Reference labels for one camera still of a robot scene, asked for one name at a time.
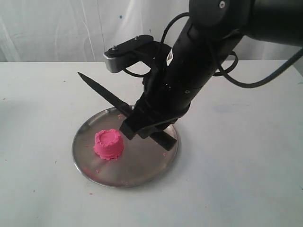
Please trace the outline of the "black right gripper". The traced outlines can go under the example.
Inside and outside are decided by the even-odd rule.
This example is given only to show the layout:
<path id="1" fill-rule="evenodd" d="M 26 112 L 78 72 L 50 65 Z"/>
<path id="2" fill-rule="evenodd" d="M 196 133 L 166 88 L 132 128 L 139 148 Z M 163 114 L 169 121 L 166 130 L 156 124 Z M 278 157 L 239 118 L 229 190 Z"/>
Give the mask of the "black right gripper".
<path id="1" fill-rule="evenodd" d="M 192 100 L 211 78 L 209 70 L 168 70 L 150 76 L 144 84 L 144 92 L 133 109 L 128 104 L 119 110 L 126 119 L 120 131 L 132 140 L 155 137 L 168 139 L 164 130 L 184 116 Z"/>

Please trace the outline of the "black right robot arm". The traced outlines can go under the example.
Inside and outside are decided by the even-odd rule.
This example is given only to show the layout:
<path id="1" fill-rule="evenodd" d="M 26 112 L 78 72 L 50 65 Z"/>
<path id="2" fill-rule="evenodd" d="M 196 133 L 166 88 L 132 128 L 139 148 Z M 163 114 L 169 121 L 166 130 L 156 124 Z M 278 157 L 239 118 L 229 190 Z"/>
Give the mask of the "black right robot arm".
<path id="1" fill-rule="evenodd" d="M 244 36 L 278 44 L 302 46 L 303 3 L 300 0 L 192 0 L 188 21 L 168 53 L 160 48 L 144 77 L 144 90 L 120 131 L 143 138 L 164 130 L 182 117 L 192 99 L 214 75 L 241 88 L 256 88 L 277 78 L 298 61 L 298 51 L 264 79 L 243 83 L 222 63 Z"/>

